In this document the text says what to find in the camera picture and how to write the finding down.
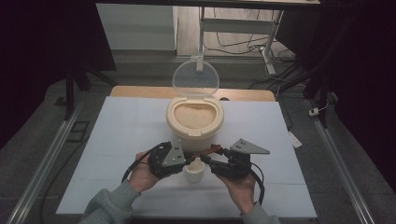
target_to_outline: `metal frame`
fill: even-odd
[[[262,50],[262,57],[264,59],[268,75],[274,76],[276,71],[269,54],[272,43],[274,42],[277,27],[279,26],[280,18],[282,17],[282,13],[283,11],[276,10],[274,12],[275,18],[273,21],[205,19],[205,7],[201,7],[198,56],[192,58],[197,58],[198,62],[204,60],[205,32],[268,35],[267,43],[265,44],[264,50]],[[202,63],[197,64],[197,71],[202,71]]]
[[[46,181],[47,176],[50,173],[50,169],[52,168],[53,163],[56,161],[56,158],[58,157],[58,154],[61,151],[62,146],[64,145],[64,141],[66,140],[67,135],[72,129],[78,113],[84,104],[87,93],[83,92],[82,94],[83,95],[78,102],[76,110],[70,116],[70,119],[64,120],[62,122],[61,127],[59,128],[54,139],[49,145],[49,149],[44,155],[43,160],[38,165],[38,168],[35,170],[35,174],[33,175],[25,191],[20,197],[20,200],[12,211],[11,216],[7,221],[7,224],[23,223],[27,215],[29,214],[33,203],[35,202],[38,193],[43,187],[44,182]]]
[[[311,107],[309,102],[306,101],[307,107]],[[332,140],[332,135],[329,130],[323,126],[318,118],[314,118],[315,126],[317,127],[318,133],[323,141],[324,146],[327,148],[329,152],[329,156],[332,159],[332,164],[334,165],[335,170],[338,173],[341,181],[343,182],[346,193],[349,195],[350,200],[353,204],[353,207],[356,210],[356,214],[358,215],[361,223],[363,224],[375,224],[374,218],[371,215],[371,211],[364,201],[364,198],[361,195],[361,191],[358,186],[355,184],[355,181],[352,178],[349,170],[347,169],[347,165],[344,162],[344,159],[340,152],[338,151],[337,146]]]

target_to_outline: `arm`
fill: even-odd
[[[138,160],[143,155],[136,155]],[[146,164],[138,164],[128,181],[124,181],[114,191],[102,189],[89,202],[80,224],[125,223],[133,215],[132,203],[141,192],[151,189],[159,179]]]
[[[248,175],[245,179],[231,180],[223,176],[218,178],[227,187],[233,202],[241,211],[245,224],[280,224],[275,216],[268,216],[259,203],[254,203],[254,185],[256,180]]]

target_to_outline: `clear plastic lid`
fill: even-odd
[[[213,95],[219,89],[219,74],[207,62],[190,60],[176,69],[172,85],[181,95]]]

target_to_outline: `gray floor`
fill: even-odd
[[[117,72],[106,74],[122,85],[171,86],[175,69],[187,59],[166,55],[116,54]],[[246,89],[252,82],[268,80],[254,89],[265,89],[272,79],[264,74],[262,60],[206,58],[220,75],[220,87]],[[278,64],[278,72],[287,64]],[[49,177],[41,190],[25,223],[39,223],[39,204],[51,179],[62,167],[70,153],[78,146],[79,138],[89,136],[103,101],[111,88],[102,80],[90,76],[92,88],[78,115],[77,121],[86,121],[85,134],[71,133],[55,162]],[[318,221],[328,223],[361,223],[355,209],[336,173],[327,149],[323,145],[314,121],[307,115],[306,101],[302,96],[304,86],[300,85],[278,95],[285,121],[291,131],[303,143],[295,150],[300,162]],[[46,99],[21,130],[0,151],[0,223],[7,221],[23,190],[48,149],[51,140],[64,118],[64,106],[55,105],[59,97],[65,96],[64,81],[52,85]],[[376,223],[396,223],[396,196],[381,174],[376,170],[364,150],[338,120],[333,105],[328,107],[328,124],[336,145],[343,155],[349,171],[368,203]],[[46,198],[43,210],[45,223],[77,223],[79,217],[58,216],[55,211],[67,188],[81,155],[83,147],[66,164]]]

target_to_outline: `aluminum rail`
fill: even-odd
[[[73,127],[78,113],[85,102],[86,96],[87,93],[83,92],[82,97],[78,102],[78,106],[76,107],[76,110],[73,112],[73,114],[70,116],[70,119],[64,120],[62,122],[61,127],[59,128],[54,139],[49,145],[49,149],[43,157],[43,160],[38,165],[38,168],[35,170],[35,174],[33,175],[20,200],[12,211],[11,216],[7,221],[7,224],[23,223],[26,219],[38,193],[40,192],[41,188],[44,185],[44,182],[47,179],[53,163],[55,162],[59,152],[61,151],[62,146],[64,145],[64,141],[66,140],[67,135]]]
[[[341,181],[343,182],[346,193],[349,195],[350,200],[356,210],[356,213],[363,224],[375,224],[374,218],[371,215],[370,209],[367,203],[364,201],[361,191],[356,186],[351,174],[349,173],[347,166],[343,160],[342,155],[337,149],[332,136],[328,129],[325,129],[318,118],[314,118],[315,126],[317,127],[318,133],[327,148],[332,163],[334,164],[335,170],[338,173]]]

